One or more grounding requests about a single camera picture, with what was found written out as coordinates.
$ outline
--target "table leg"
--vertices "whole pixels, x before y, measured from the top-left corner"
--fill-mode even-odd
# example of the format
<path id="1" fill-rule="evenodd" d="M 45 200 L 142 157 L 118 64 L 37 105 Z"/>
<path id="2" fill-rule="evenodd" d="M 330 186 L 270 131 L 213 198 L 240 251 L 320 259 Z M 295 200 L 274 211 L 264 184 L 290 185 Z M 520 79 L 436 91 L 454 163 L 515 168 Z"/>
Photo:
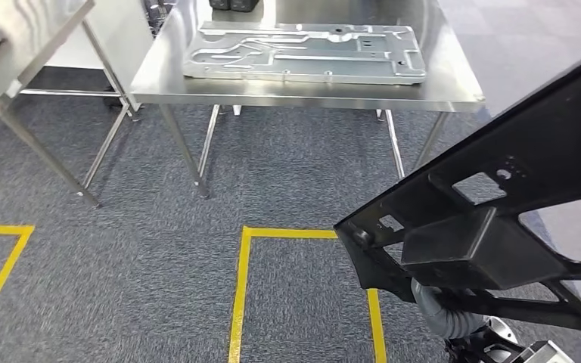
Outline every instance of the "table leg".
<path id="1" fill-rule="evenodd" d="M 190 149 L 188 149 L 188 145 L 186 144 L 186 140 L 184 139 L 182 130 L 180 130 L 179 125 L 177 125 L 175 115 L 174 113 L 172 113 L 172 108 L 170 108 L 168 104 L 160 104 L 159 108 L 161 110 L 163 118 L 166 120 L 166 124 L 168 125 L 168 128 L 170 129 L 172 136 L 175 138 L 175 142 L 177 143 L 179 148 L 182 149 L 182 153 L 184 154 L 184 161 L 186 162 L 188 171 L 192 174 L 194 184 L 197 186 L 197 189 L 199 190 L 201 196 L 203 198 L 208 198 L 210 194 L 208 193 L 206 184 L 204 184 L 204 180 L 201 179 L 201 175 L 199 175 L 199 172 L 197 171 L 197 164 L 194 162 L 192 158 Z"/>
<path id="2" fill-rule="evenodd" d="M 384 110 L 384 115 L 387 118 L 387 126 L 389 128 L 389 135 L 391 139 L 391 147 L 393 148 L 393 158 L 395 159 L 395 166 L 397 168 L 398 179 L 404 178 L 404 165 L 402 165 L 402 156 L 399 152 L 399 145 L 397 144 L 397 135 L 395 134 L 395 125 L 393 124 L 393 111 Z"/>
<path id="3" fill-rule="evenodd" d="M 115 74 L 114 70 L 112 69 L 112 66 L 110 65 L 110 61 L 108 60 L 106 54 L 104 53 L 103 48 L 99 44 L 97 37 L 95 36 L 94 32 L 92 32 L 92 28 L 90 27 L 90 24 L 88 24 L 87 20 L 84 20 L 83 22 L 81 22 L 81 26 L 83 28 L 84 33 L 88 36 L 88 40 L 90 41 L 90 44 L 94 48 L 95 53 L 97 54 L 99 60 L 101 61 L 101 63 L 104 66 L 104 74 L 106 75 L 108 82 L 110 83 L 110 85 L 112 86 L 114 91 L 117 94 L 119 94 L 119 100 L 121 101 L 121 104 L 123 106 L 128 105 L 128 109 L 126 111 L 128 113 L 128 116 L 133 117 L 134 110 L 132 110 L 132 104 L 130 103 L 128 96 L 126 95 L 123 87 L 121 86 L 121 82 L 119 81 L 119 79 L 117 78 L 117 75 Z"/>
<path id="4" fill-rule="evenodd" d="M 210 153 L 210 142 L 213 140 L 213 133 L 215 132 L 215 124 L 217 117 L 219 117 L 220 105 L 213 106 L 213 113 L 210 114 L 210 122 L 208 123 L 208 131 L 206 131 L 206 138 L 204 139 L 204 148 L 201 151 L 201 159 L 199 161 L 199 176 L 203 178 L 204 170 L 206 169 L 206 160 Z"/>
<path id="5" fill-rule="evenodd" d="M 74 178 L 72 174 L 61 164 L 61 162 L 50 154 L 48 150 L 43 147 L 39 140 L 17 119 L 17 117 L 9 110 L 3 110 L 1 121 L 5 123 L 23 142 L 28 144 L 61 178 L 63 178 L 72 187 L 76 193 L 84 197 L 93 206 L 99 206 L 99 202 L 90 192 L 85 189 Z"/>
<path id="6" fill-rule="evenodd" d="M 429 136 L 424 143 L 424 147 L 418 156 L 418 161 L 415 162 L 414 169 L 419 169 L 420 166 L 424 165 L 428 161 L 427 159 L 430 156 L 433 144 L 435 141 L 437 141 L 438 138 L 440 138 L 440 133 L 444 129 L 444 122 L 446 122 L 449 116 L 451 116 L 450 112 L 440 112 L 440 115 L 438 115 L 437 119 L 435 120 L 435 124 L 433 125 L 433 128 L 429 132 Z"/>
<path id="7" fill-rule="evenodd" d="M 119 114 L 117 115 L 117 119 L 114 120 L 114 124 L 110 128 L 108 135 L 106 135 L 104 143 L 101 145 L 101 148 L 99 148 L 99 152 L 97 152 L 95 161 L 92 163 L 92 166 L 90 166 L 90 170 L 88 170 L 88 173 L 85 175 L 85 181 L 83 182 L 84 188 L 90 187 L 92 179 L 95 177 L 95 174 L 99 170 L 101 161 L 103 161 L 104 157 L 106 156 L 106 153 L 108 152 L 108 148 L 110 148 L 110 144 L 112 144 L 114 136 L 117 134 L 117 131 L 119 131 L 119 127 L 121 126 L 123 119 L 126 117 L 126 112 L 128 112 L 129 106 L 130 106 L 129 104 L 124 104 L 123 107 L 121 108 L 121 112 L 119 112 Z"/>

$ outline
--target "square hole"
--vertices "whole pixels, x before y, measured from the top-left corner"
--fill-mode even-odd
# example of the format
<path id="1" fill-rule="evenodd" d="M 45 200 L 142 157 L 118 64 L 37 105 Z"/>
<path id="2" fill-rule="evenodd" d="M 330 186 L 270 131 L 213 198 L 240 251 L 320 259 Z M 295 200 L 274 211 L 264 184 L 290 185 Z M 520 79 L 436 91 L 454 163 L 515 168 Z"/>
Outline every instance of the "square hole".
<path id="1" fill-rule="evenodd" d="M 483 172 L 478 172 L 458 181 L 453 185 L 453 188 L 474 205 L 506 197 L 507 195 L 496 181 Z"/>

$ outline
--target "gray carpet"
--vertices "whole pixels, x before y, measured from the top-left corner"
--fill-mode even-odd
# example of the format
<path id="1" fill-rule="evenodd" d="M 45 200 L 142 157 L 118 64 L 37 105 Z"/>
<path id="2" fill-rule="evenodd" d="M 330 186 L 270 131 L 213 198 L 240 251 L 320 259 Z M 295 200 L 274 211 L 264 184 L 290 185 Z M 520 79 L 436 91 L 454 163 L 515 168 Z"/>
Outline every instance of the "gray carpet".
<path id="1" fill-rule="evenodd" d="M 88 98 L 21 97 L 14 109 L 77 175 L 114 117 Z M 210 107 L 175 112 L 199 154 Z M 435 116 L 395 111 L 407 169 Z M 437 152 L 479 126 L 453 116 Z M 0 224 L 36 226 L 0 294 L 0 361 L 227 361 L 241 226 L 330 228 L 396 181 L 373 110 L 245 107 L 220 118 L 210 155 L 202 200 L 146 106 L 122 125 L 93 210 L 0 123 Z M 1 261 L 12 243 L 0 248 Z M 256 238 L 250 267 L 243 361 L 373 360 L 365 294 L 339 243 Z M 381 308 L 389 361 L 446 361 L 415 306 L 381 293 Z M 514 326 L 581 361 L 580 332 Z"/>

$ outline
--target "black plastic frame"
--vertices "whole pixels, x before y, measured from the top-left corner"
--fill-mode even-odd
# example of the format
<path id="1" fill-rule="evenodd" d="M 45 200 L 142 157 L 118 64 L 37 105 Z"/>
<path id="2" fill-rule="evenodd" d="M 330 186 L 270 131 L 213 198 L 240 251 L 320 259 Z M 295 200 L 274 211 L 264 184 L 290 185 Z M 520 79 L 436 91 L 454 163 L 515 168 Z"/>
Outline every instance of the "black plastic frame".
<path id="1" fill-rule="evenodd" d="M 503 178 L 502 170 L 510 177 Z M 474 205 L 452 187 L 479 172 L 497 181 L 507 195 Z M 506 288 L 539 282 L 558 301 L 498 298 L 480 281 L 447 277 L 441 285 L 445 287 L 440 295 L 443 305 L 581 330 L 581 299 L 561 283 L 581 280 L 581 262 L 556 253 L 519 220 L 521 213 L 575 200 L 581 200 L 581 64 L 347 216 L 335 225 L 335 231 L 363 288 L 388 290 L 413 303 L 412 272 L 393 260 L 383 247 L 402 243 L 407 235 L 437 222 L 489 208 L 499 223 L 513 228 L 514 235 L 523 236 L 527 246 L 540 247 L 532 249 L 535 252 L 527 259 L 534 261 L 542 254 L 538 263 L 557 266 L 551 274 L 530 278 L 533 274 L 525 275 L 531 268 L 528 264 L 510 261 L 511 272 L 504 274 L 514 274 L 510 279 L 513 286 Z M 386 215 L 404 228 L 394 231 L 383 226 L 379 219 Z M 440 241 L 444 238 L 442 234 L 437 237 Z M 489 248 L 492 242 L 481 241 L 482 248 Z M 419 268 L 425 271 L 426 261 Z"/>

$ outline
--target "metal rod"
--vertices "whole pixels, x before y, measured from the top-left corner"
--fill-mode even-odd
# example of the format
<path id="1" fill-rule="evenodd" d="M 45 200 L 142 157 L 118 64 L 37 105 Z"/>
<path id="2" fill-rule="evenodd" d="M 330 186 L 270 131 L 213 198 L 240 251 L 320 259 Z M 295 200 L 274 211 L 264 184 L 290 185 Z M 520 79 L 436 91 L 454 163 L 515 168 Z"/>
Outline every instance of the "metal rod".
<path id="1" fill-rule="evenodd" d="M 108 82 L 110 83 L 110 85 L 112 85 L 112 88 L 114 89 L 114 91 L 117 94 L 119 94 L 121 104 L 122 105 L 124 105 L 124 104 L 130 105 L 130 100 L 128 99 L 128 96 L 123 92 L 123 87 L 121 86 L 121 82 L 119 82 L 117 75 L 113 71 L 112 66 L 110 65 L 110 61 L 108 60 L 106 54 L 104 53 L 104 49 L 101 47 L 101 45 L 99 44 L 99 41 L 97 40 L 97 37 L 92 32 L 92 28 L 90 28 L 90 24 L 88 24 L 87 20 L 84 20 L 83 22 L 81 22 L 81 26 L 82 26 L 85 34 L 88 36 L 88 40 L 90 41 L 90 44 L 92 44 L 92 47 L 95 49 L 95 53 L 97 53 L 99 60 L 101 60 L 101 63 L 104 65 L 104 74 L 108 78 Z"/>
<path id="2" fill-rule="evenodd" d="M 86 96 L 86 97 L 112 97 L 118 98 L 120 94 L 116 92 L 103 91 L 77 91 L 74 89 L 36 89 L 26 88 L 20 92 L 24 95 L 54 95 L 54 96 Z"/>
<path id="3" fill-rule="evenodd" d="M 128 105 L 127 104 L 123 105 L 121 112 L 119 112 L 119 114 L 117 115 L 117 119 L 114 120 L 114 124 L 110 128 L 108 135 L 106 135 L 104 143 L 101 145 L 101 148 L 99 148 L 99 152 L 97 152 L 95 161 L 92 163 L 92 165 L 90 166 L 90 170 L 88 170 L 88 173 L 85 175 L 85 180 L 83 181 L 84 188 L 90 188 L 92 179 L 95 178 L 95 174 L 97 174 L 97 171 L 99 170 L 101 161 L 103 161 L 104 157 L 106 156 L 106 153 L 108 152 L 108 149 L 110 148 L 110 144 L 112 144 L 114 136 L 117 134 L 117 131 L 119 131 L 119 127 L 121 126 L 123 119 L 126 116 L 127 110 Z"/>
<path id="4" fill-rule="evenodd" d="M 188 145 L 186 144 L 182 130 L 179 129 L 179 125 L 177 125 L 177 121 L 175 120 L 175 115 L 172 113 L 172 109 L 168 104 L 159 104 L 159 109 L 161 110 L 163 118 L 166 120 L 166 125 L 170 129 L 172 136 L 175 138 L 175 142 L 184 154 L 184 161 L 186 162 L 188 171 L 192 174 L 194 184 L 197 186 L 201 196 L 203 198 L 208 198 L 209 193 L 208 189 L 206 188 L 206 184 L 204 184 L 204 180 L 201 178 L 201 175 L 199 175 L 199 172 L 197 171 L 197 164 L 195 164 L 191 156 L 190 149 L 188 149 Z"/>
<path id="5" fill-rule="evenodd" d="M 204 169 L 206 168 L 206 160 L 210 153 L 210 142 L 213 140 L 213 132 L 215 132 L 215 124 L 219 116 L 220 106 L 216 104 L 213 106 L 213 113 L 210 114 L 210 122 L 208 123 L 208 131 L 206 132 L 206 139 L 204 140 L 204 148 L 201 151 L 201 160 L 199 161 L 199 176 L 203 178 Z"/>
<path id="6" fill-rule="evenodd" d="M 418 156 L 418 161 L 415 162 L 415 169 L 419 169 L 420 166 L 424 165 L 429 156 L 431 149 L 433 149 L 433 145 L 438 138 L 440 138 L 440 133 L 444 129 L 444 122 L 451 116 L 450 112 L 440 112 L 440 115 L 437 116 L 435 120 L 435 124 L 433 128 L 429 132 L 426 142 L 424 143 L 424 147 Z"/>
<path id="7" fill-rule="evenodd" d="M 3 110 L 1 121 L 5 123 L 23 142 L 28 144 L 36 153 L 43 159 L 52 170 L 54 170 L 61 178 L 63 178 L 72 187 L 76 193 L 84 197 L 88 203 L 93 206 L 99 206 L 99 202 L 90 192 L 85 189 L 74 178 L 66 167 L 39 142 L 39 140 L 17 119 L 17 117 L 8 110 Z"/>
<path id="8" fill-rule="evenodd" d="M 402 179 L 404 178 L 404 165 L 402 165 L 402 156 L 399 153 L 399 146 L 397 144 L 395 125 L 393 124 L 393 112 L 391 110 L 384 110 L 384 114 L 387 117 L 387 125 L 391 138 L 391 147 L 393 148 L 393 158 L 395 159 L 395 166 L 397 168 L 397 176 L 399 179 Z"/>

